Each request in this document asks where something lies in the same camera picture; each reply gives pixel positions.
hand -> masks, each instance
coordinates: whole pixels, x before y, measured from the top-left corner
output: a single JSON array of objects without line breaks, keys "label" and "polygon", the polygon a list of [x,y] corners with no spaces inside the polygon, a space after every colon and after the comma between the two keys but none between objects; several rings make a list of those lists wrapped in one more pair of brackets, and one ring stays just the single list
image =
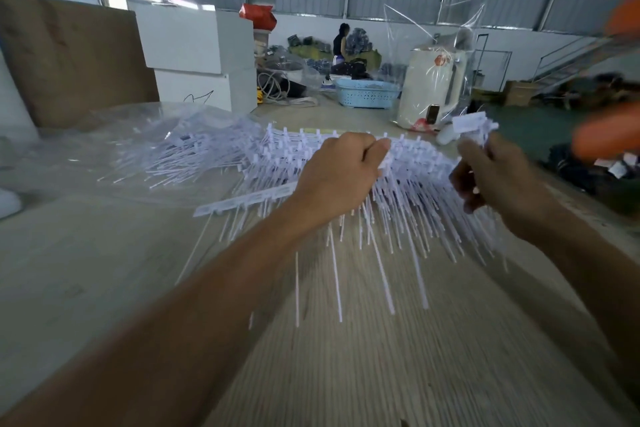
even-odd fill
[{"label": "hand", "polygon": [[536,238],[553,215],[564,212],[538,180],[524,152],[497,132],[489,135],[484,149],[472,140],[460,140],[458,152],[462,161],[450,179],[465,200],[465,212],[488,204],[513,234],[528,241]]},{"label": "hand", "polygon": [[305,165],[291,199],[316,226],[356,209],[378,179],[378,166],[391,146],[369,133],[343,133],[324,141]]}]

orange object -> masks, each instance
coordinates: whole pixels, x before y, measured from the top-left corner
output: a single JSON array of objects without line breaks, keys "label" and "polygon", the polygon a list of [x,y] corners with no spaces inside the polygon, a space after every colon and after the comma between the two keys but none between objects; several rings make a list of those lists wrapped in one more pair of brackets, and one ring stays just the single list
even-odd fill
[{"label": "orange object", "polygon": [[271,13],[272,9],[272,5],[244,3],[240,9],[240,17],[253,21],[254,29],[272,31],[278,23],[278,20]]},{"label": "orange object", "polygon": [[616,158],[640,149],[640,101],[594,115],[573,133],[572,152],[582,160]]},{"label": "orange object", "polygon": [[624,0],[617,6],[604,28],[606,35],[640,37],[640,0]]}]

person's left hand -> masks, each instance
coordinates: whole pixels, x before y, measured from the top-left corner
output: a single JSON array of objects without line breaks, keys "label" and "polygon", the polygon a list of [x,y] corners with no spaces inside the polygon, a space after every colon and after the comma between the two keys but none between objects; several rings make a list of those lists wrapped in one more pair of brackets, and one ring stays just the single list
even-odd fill
[{"label": "person's left hand", "polygon": [[316,226],[356,209],[378,178],[391,141],[369,133],[343,133],[324,141],[305,165],[290,198]]}]

red bag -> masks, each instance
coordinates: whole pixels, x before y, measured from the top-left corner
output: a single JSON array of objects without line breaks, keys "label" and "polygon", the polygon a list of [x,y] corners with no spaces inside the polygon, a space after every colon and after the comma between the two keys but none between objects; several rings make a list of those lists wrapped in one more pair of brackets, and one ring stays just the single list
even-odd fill
[{"label": "red bag", "polygon": [[253,21],[254,29],[273,30],[278,21],[271,13],[272,5],[256,5],[252,3],[242,4],[240,17]]}]

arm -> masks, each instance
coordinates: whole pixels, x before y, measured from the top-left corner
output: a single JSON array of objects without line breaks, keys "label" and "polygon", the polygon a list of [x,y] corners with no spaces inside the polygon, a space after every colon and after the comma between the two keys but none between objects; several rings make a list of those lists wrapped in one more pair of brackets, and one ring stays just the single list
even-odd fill
[{"label": "arm", "polygon": [[346,37],[343,37],[342,41],[340,42],[340,54],[342,55],[345,61],[349,60],[349,56],[347,54],[347,38]]},{"label": "arm", "polygon": [[[554,262],[598,322],[624,365],[640,371],[640,267],[536,178],[520,148],[492,133],[485,150],[470,140],[451,181],[474,212],[489,204],[516,236]],[[474,194],[474,187],[479,194]]]},{"label": "arm", "polygon": [[194,425],[283,258],[364,201],[388,147],[387,139],[365,133],[328,139],[282,206],[129,326],[72,360],[0,425]]}]

